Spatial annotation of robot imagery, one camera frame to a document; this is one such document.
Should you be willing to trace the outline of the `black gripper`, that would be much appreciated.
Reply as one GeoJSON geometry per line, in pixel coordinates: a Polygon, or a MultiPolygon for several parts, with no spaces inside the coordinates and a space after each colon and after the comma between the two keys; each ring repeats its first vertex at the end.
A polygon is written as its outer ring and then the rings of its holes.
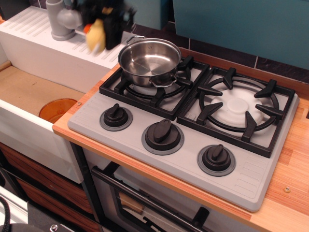
{"type": "Polygon", "coordinates": [[[80,12],[83,25],[103,20],[107,50],[121,43],[123,21],[133,22],[137,11],[124,0],[73,0],[72,9],[80,12]]]}

